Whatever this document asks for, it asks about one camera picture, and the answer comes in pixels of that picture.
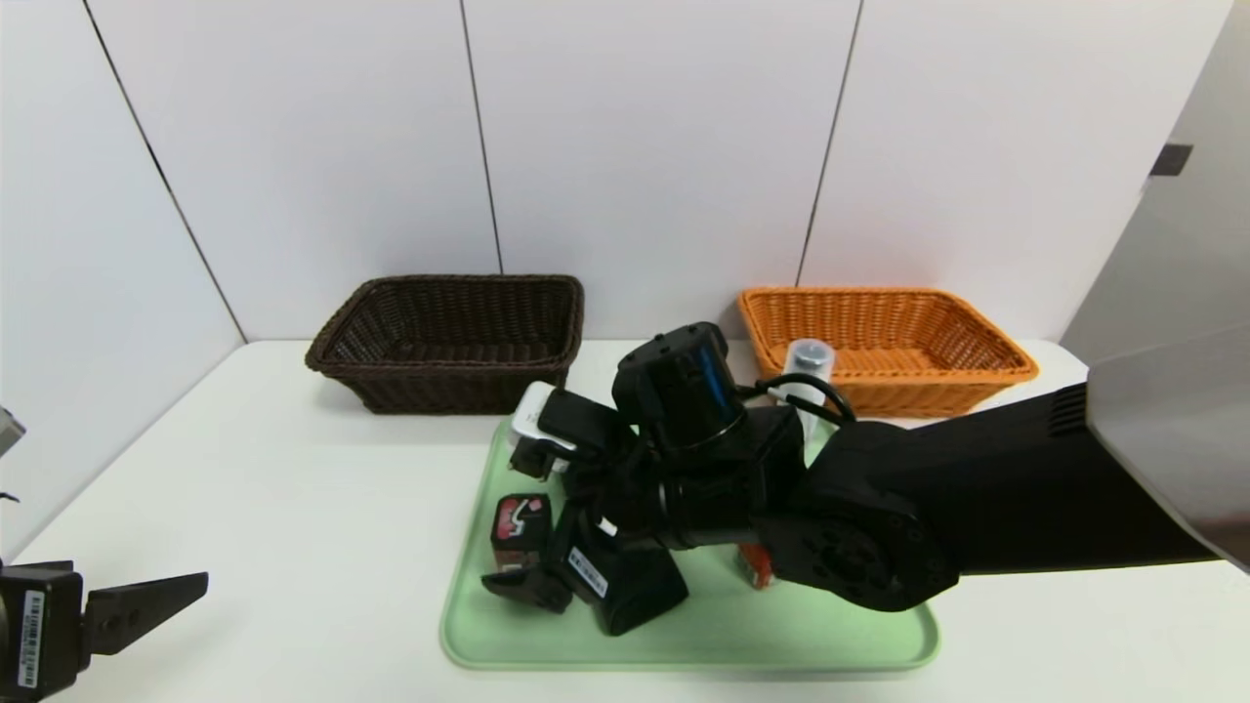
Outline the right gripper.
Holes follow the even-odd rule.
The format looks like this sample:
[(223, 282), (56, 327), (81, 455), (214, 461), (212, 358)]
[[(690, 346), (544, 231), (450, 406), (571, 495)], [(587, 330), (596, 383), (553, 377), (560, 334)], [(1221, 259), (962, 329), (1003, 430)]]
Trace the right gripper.
[(580, 500), (562, 504), (551, 537), (558, 574), (541, 564), (522, 565), (482, 575), (482, 587), (504, 600), (555, 614), (571, 605), (575, 593), (611, 637), (626, 635), (688, 600), (688, 583), (669, 552), (619, 548), (589, 517)]

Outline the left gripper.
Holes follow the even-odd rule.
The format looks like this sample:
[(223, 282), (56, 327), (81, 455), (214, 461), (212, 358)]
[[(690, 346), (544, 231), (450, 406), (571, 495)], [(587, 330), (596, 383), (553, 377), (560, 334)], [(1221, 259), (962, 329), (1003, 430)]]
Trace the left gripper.
[(72, 560), (2, 565), (1, 698), (40, 702), (208, 593), (206, 570), (89, 593)]

